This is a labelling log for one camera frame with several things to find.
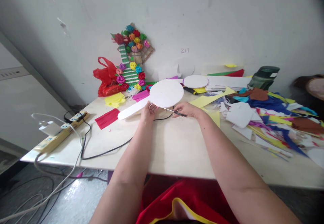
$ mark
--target floor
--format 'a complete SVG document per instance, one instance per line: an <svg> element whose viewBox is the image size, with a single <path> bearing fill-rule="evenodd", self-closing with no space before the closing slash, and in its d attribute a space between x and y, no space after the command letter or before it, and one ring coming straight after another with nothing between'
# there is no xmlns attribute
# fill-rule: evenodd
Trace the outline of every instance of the floor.
<svg viewBox="0 0 324 224"><path fill-rule="evenodd" d="M46 170L60 173L63 171L68 174L69 167L44 167ZM74 176L78 175L83 169L77 169ZM108 178L108 172L94 169L85 169L83 176L98 176L104 180ZM38 172L32 164L27 165L14 178L19 182L15 183L8 190L0 190L0 219L13 214L25 201L35 194L48 196L52 191L52 184L56 187L63 177L56 175L46 175ZM102 193L104 192L107 182L97 179L77 179L68 180L64 186L67 186L61 193L54 195L48 205L41 207L32 217L29 223L35 224L86 224L89 222L95 207L97 206ZM302 223L322 223L319 215L323 212L320 208L324 204L324 194L316 190L302 190L271 186L271 189L285 202L285 204L297 215ZM23 209L32 207L41 197L37 196L27 202ZM33 215L33 212L26 214L20 221L19 218L12 219L7 224L24 223Z"/></svg>

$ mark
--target person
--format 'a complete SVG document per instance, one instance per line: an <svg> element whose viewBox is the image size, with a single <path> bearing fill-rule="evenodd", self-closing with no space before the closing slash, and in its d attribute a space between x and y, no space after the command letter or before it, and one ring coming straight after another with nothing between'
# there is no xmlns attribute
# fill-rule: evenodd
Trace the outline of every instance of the person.
<svg viewBox="0 0 324 224"><path fill-rule="evenodd" d="M152 126L157 109L149 102L142 109L135 135L118 162L90 224L301 223L210 116L188 102L178 104L174 110L198 121L217 181L177 180L143 209L141 200L151 160Z"/></svg>

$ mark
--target green container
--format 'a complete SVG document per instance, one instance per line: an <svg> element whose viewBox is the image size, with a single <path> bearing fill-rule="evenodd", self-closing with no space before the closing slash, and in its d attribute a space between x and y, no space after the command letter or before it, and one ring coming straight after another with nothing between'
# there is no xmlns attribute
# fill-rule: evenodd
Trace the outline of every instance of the green container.
<svg viewBox="0 0 324 224"><path fill-rule="evenodd" d="M275 66L262 66L252 77L248 84L250 89L257 87L262 90L268 90L273 84L274 79L277 77L279 67Z"/></svg>

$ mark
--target white table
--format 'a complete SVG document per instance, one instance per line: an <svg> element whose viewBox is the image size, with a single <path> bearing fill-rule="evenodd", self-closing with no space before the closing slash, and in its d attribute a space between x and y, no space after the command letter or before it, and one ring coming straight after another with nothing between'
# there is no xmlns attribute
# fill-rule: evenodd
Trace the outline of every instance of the white table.
<svg viewBox="0 0 324 224"><path fill-rule="evenodd" d="M185 91L182 101L191 101L197 97ZM119 110L133 103L135 101L126 102L119 107ZM84 109L91 114L87 122L92 125L92 130L87 136L84 157L113 149L134 135L140 119L139 114L126 120L117 120L100 130L94 119L112 109L105 105L104 98L101 97ZM160 109L157 118L165 118L168 115L170 115L169 111ZM267 184L324 188L324 171L311 159L292 152L294 157L286 162L273 157L269 152L260 149L254 142L234 131L229 122L221 120L221 129ZM84 135L87 130L88 126L84 123L77 129L81 135ZM114 170L126 147L127 145L94 159L79 160L78 166ZM40 159L44 164L73 166L80 150L79 137L72 133L51 154L42 156ZM33 162L37 154L38 152L31 150L21 160ZM195 119L178 117L154 122L153 152L149 173L215 179L205 143Z"/></svg>

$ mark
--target red plastic bag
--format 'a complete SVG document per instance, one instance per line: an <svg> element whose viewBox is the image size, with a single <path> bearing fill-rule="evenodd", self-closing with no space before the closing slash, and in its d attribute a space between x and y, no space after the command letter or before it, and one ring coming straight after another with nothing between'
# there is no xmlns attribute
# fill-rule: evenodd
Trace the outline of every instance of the red plastic bag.
<svg viewBox="0 0 324 224"><path fill-rule="evenodd" d="M103 59L108 66L101 63L100 59ZM98 90L98 96L110 96L128 89L129 85L127 83L118 85L117 76L115 75L117 68L110 60L107 60L105 57L98 57L98 62L106 67L93 71L93 76L102 81Z"/></svg>

